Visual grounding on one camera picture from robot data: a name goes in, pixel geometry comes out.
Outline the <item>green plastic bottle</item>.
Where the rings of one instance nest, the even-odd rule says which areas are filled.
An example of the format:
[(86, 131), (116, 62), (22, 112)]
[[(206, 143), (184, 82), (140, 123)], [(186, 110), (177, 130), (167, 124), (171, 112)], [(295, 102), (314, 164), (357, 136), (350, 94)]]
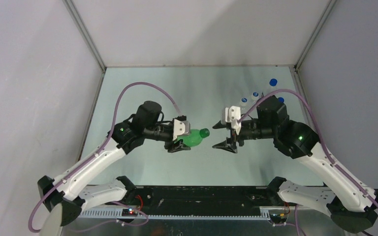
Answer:
[(180, 136), (177, 140), (182, 140), (184, 144), (186, 144), (189, 147), (195, 147), (202, 143), (202, 141), (205, 139), (201, 138), (199, 135), (200, 129), (191, 129), (190, 134), (188, 136)]

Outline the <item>clear plastic bottle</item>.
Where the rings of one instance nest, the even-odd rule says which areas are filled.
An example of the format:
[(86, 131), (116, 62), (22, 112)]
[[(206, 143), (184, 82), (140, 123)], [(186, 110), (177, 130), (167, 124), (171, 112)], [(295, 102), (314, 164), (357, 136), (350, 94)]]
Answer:
[(239, 106), (240, 106), (240, 112), (242, 114), (246, 113), (249, 109), (249, 100), (246, 98), (246, 97), (242, 97), (240, 99), (240, 102), (239, 102)]

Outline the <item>green bottle cap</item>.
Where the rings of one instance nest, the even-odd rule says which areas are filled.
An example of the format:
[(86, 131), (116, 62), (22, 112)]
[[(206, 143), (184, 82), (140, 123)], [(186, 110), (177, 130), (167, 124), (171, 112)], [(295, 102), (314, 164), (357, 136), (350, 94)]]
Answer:
[(200, 130), (199, 130), (199, 135), (200, 135), (200, 137), (203, 138), (203, 139), (204, 139), (204, 138), (207, 138), (207, 137), (210, 136), (210, 131), (209, 131), (208, 128), (200, 129)]

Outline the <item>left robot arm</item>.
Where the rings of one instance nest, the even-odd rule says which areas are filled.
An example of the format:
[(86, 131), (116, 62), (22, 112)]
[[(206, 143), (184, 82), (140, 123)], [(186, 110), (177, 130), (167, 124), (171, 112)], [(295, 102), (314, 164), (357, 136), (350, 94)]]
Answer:
[(53, 212), (56, 206), (62, 207), (59, 226), (70, 224), (83, 211), (104, 203), (132, 204), (136, 187), (125, 176), (108, 184), (90, 186), (89, 183), (111, 164), (143, 145), (146, 139), (164, 142), (168, 153), (190, 149), (180, 140), (181, 136), (190, 134), (186, 116), (160, 121), (162, 114), (158, 103), (145, 101), (136, 113), (115, 124), (93, 153), (54, 178), (43, 176), (38, 180), (39, 193), (47, 210)]

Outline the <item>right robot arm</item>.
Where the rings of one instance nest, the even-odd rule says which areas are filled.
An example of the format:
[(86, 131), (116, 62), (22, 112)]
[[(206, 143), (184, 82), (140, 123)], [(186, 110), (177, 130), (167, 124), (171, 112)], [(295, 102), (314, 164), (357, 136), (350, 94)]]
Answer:
[(347, 170), (308, 125), (291, 120), (286, 105), (275, 96), (264, 100), (256, 111), (257, 118), (242, 121), (240, 107), (225, 108), (214, 128), (228, 129), (230, 135), (215, 148), (236, 153), (246, 140), (272, 139), (279, 152), (306, 166), (327, 185), (327, 190), (322, 190), (275, 177), (266, 188), (270, 204), (286, 202), (309, 207), (353, 234), (374, 225), (378, 218), (378, 189), (368, 187)]

